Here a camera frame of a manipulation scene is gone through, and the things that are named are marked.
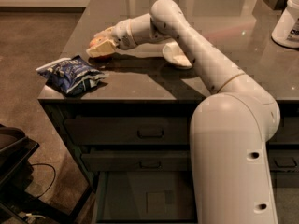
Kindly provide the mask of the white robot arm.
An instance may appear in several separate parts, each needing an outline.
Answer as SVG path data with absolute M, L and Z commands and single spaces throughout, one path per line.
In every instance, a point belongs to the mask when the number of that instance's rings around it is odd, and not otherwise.
M 280 121 L 276 100 L 187 22 L 172 0 L 157 0 L 146 15 L 96 34 L 87 53 L 173 38 L 209 96 L 190 127 L 192 178 L 198 224 L 278 224 L 267 141 Z

